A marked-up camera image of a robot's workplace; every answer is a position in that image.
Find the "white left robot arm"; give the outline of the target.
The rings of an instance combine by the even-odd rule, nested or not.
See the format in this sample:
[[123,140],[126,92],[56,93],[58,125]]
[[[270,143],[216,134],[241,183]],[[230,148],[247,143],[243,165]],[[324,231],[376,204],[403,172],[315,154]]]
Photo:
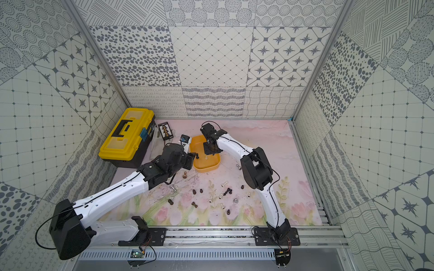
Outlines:
[[99,222],[99,219],[131,198],[161,184],[170,185],[179,170],[190,170],[198,158],[195,152],[189,152],[191,142],[183,134],[179,143],[168,143],[160,155],[120,182],[75,202],[68,199],[59,202],[49,226],[59,258],[72,259],[90,246],[105,243],[138,248],[149,245],[152,236],[142,217],[112,222]]

